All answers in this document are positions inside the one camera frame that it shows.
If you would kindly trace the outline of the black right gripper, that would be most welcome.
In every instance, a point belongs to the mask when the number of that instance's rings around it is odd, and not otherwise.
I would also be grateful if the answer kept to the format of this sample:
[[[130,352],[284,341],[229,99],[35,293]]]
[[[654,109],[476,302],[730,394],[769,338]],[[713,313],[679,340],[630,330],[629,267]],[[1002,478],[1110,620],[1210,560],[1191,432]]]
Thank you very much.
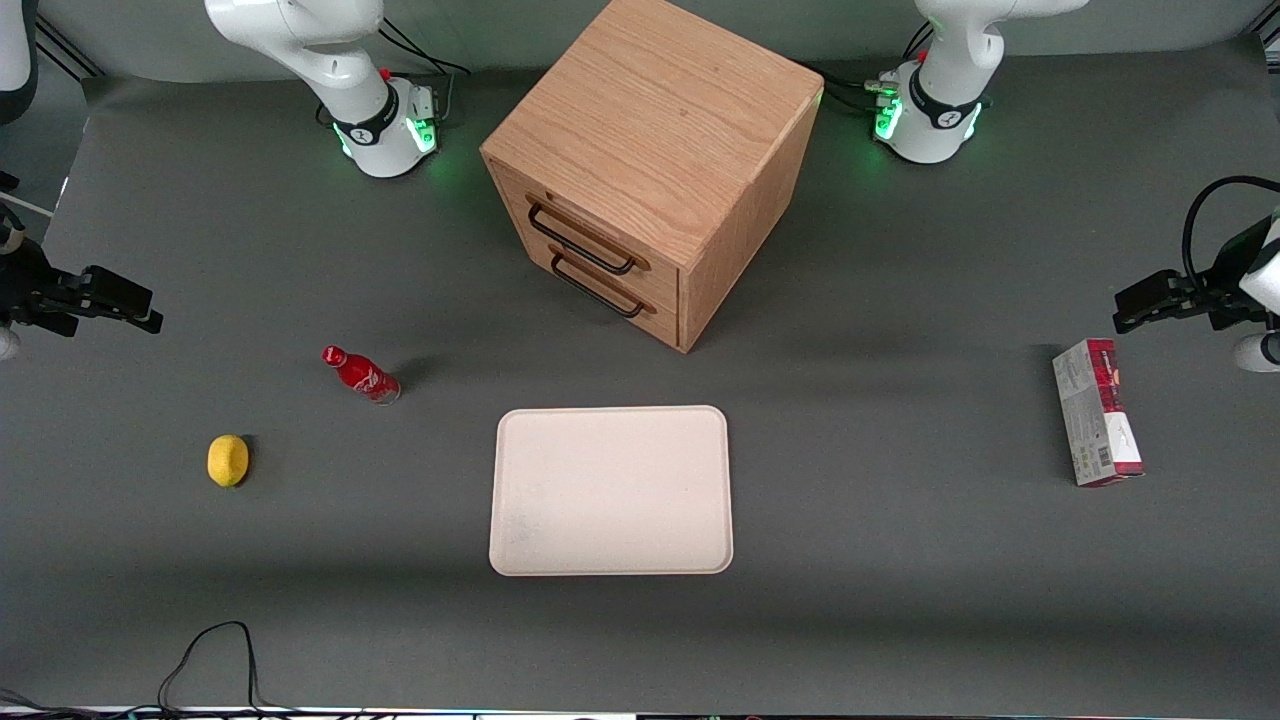
[[[99,305],[99,315],[157,334],[164,315],[151,307],[151,290],[104,266],[77,273],[54,266],[29,238],[10,238],[1,255],[1,324],[36,325],[63,337],[76,334],[81,318],[90,318],[82,293]]]

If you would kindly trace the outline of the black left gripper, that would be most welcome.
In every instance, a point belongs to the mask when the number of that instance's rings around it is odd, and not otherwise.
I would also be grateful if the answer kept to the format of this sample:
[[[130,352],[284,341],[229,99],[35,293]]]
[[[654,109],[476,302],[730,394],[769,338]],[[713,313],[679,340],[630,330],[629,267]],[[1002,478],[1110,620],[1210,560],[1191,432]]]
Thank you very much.
[[[1162,269],[1115,295],[1114,329],[1129,334],[1153,322],[1206,315],[1213,331],[1240,323],[1275,327],[1275,313],[1248,295],[1242,282],[1263,254],[1274,219],[1266,217],[1233,236],[1204,272],[1196,269],[1192,252],[1194,222],[1181,232],[1181,261],[1187,278]]]

